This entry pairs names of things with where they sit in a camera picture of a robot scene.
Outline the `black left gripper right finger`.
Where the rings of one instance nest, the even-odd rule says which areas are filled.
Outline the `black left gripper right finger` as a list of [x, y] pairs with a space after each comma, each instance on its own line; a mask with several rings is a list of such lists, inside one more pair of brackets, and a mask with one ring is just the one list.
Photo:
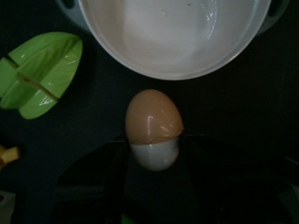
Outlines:
[[296, 224], [267, 163], [201, 135], [186, 136], [182, 148], [203, 224]]

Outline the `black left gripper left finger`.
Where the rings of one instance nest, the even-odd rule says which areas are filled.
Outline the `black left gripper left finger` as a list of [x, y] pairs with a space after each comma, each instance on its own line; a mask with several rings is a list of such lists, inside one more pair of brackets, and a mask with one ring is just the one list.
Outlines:
[[61, 175], [50, 224], [122, 224], [129, 147], [113, 141]]

